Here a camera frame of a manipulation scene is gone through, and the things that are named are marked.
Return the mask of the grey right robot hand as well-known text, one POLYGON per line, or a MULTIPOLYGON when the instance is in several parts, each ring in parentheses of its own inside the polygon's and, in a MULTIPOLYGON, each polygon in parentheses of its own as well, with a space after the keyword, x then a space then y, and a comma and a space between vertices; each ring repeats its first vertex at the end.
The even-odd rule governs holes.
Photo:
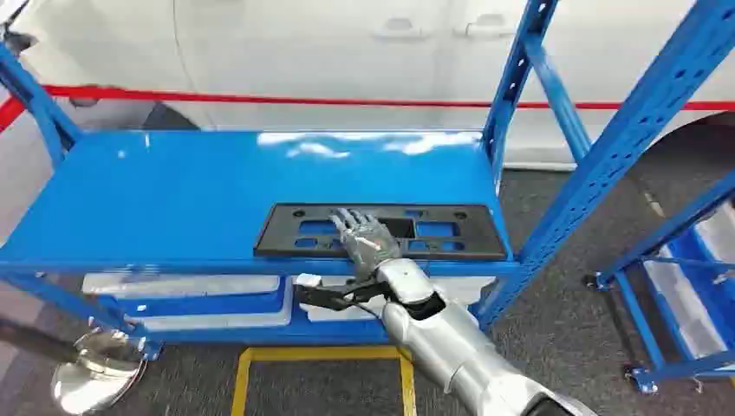
POLYGON ((329 219, 354 264, 354 276, 358 281, 370 279, 386 261, 402 257, 398 242, 376 217, 362 211, 338 208, 329 219))

